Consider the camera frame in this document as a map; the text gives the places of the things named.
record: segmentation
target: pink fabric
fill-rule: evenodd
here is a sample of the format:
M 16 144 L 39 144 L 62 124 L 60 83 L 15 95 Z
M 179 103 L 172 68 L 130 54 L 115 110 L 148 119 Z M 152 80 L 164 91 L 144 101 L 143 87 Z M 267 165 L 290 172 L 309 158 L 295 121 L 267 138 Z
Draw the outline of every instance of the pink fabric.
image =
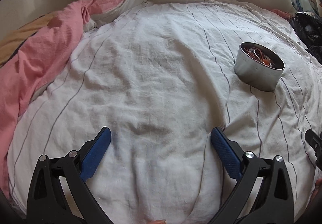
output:
M 285 20 L 290 20 L 292 17 L 289 13 L 286 13 L 280 10 L 271 10 L 271 12 L 274 12 L 275 14 L 277 14 L 278 16 L 282 17 Z
M 147 224 L 166 224 L 166 220 L 155 220 L 155 221 L 150 221 Z
M 322 186 L 322 179 L 318 179 L 316 182 L 315 182 L 315 189 L 312 193 L 312 196 L 311 196 L 311 199 L 310 199 L 310 203 L 312 202 L 312 200 L 315 198 L 315 196 L 318 194 L 318 192 L 320 191 L 321 189 L 321 186 Z
M 51 82 L 78 45 L 92 14 L 115 8 L 124 0 L 79 0 L 40 29 L 0 69 L 0 188 L 9 197 L 7 152 L 13 133 L 33 93 Z

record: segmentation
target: round metal container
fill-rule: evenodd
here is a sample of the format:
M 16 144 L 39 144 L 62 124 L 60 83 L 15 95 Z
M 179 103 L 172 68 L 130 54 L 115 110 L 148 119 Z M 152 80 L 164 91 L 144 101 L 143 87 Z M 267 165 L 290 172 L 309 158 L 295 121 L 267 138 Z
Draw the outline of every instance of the round metal container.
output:
M 245 47 L 260 49 L 273 61 L 275 67 L 268 67 L 252 59 L 244 51 Z M 283 60 L 270 49 L 252 42 L 243 42 L 239 45 L 234 71 L 244 83 L 262 91 L 273 91 L 283 74 L 284 68 Z

